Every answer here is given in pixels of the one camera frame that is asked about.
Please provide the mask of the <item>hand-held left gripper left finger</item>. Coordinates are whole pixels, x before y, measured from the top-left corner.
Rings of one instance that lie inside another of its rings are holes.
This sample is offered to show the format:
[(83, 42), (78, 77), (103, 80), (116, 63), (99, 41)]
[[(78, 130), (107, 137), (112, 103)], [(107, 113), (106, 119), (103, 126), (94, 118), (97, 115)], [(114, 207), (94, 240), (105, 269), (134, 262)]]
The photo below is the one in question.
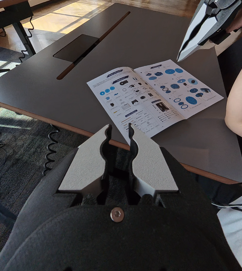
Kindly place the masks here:
[(102, 147), (111, 139), (111, 131), (112, 126), (107, 124), (79, 146), (59, 192), (93, 194), (95, 197), (102, 192), (101, 181), (106, 170)]

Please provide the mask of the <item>white user manual booklet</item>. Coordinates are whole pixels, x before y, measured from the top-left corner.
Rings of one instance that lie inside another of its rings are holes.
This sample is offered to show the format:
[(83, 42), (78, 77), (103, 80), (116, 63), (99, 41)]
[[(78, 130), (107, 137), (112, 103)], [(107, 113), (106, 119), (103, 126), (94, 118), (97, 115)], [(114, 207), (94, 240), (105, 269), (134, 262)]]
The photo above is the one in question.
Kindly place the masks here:
[(87, 84), (128, 144), (129, 123), (153, 137), (223, 99), (172, 60), (119, 67)]

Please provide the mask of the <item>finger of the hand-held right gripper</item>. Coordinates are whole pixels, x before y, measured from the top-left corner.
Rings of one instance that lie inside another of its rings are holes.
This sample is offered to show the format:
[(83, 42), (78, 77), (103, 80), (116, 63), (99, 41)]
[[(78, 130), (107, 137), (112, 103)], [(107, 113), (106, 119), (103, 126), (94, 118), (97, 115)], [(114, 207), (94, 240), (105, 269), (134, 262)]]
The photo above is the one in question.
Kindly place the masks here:
[(205, 37), (207, 32), (217, 23), (216, 17), (207, 19), (194, 38), (192, 38), (178, 56), (178, 61), (186, 59), (200, 48), (200, 41)]
[(206, 15), (207, 4), (204, 1), (201, 1), (197, 7), (197, 10), (193, 16), (193, 19), (190, 22), (186, 35), (183, 39), (180, 51), (178, 53), (177, 61), (180, 62), (186, 59), (188, 56), (193, 54), (195, 51), (199, 50), (201, 47), (198, 45), (199, 41), (195, 38), (205, 21), (204, 17)]

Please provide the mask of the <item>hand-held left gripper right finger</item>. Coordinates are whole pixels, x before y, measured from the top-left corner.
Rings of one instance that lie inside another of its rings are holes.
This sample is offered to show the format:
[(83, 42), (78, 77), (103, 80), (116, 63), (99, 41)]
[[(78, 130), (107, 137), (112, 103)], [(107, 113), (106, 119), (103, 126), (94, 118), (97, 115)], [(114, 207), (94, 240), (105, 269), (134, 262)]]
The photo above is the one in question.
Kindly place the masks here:
[(130, 187), (140, 197), (149, 194), (177, 192), (178, 187), (157, 143), (134, 124), (129, 123)]

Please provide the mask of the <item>grey office desk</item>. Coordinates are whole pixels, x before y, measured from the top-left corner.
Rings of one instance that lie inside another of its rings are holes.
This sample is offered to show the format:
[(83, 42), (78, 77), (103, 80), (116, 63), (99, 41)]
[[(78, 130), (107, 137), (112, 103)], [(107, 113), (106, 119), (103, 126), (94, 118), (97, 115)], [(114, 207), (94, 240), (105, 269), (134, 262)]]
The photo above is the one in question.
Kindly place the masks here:
[(27, 0), (0, 0), (0, 29), (8, 25), (13, 25), (20, 40), (26, 45), (29, 56), (36, 54), (30, 40), (21, 24), (21, 20), (33, 16), (32, 10)]

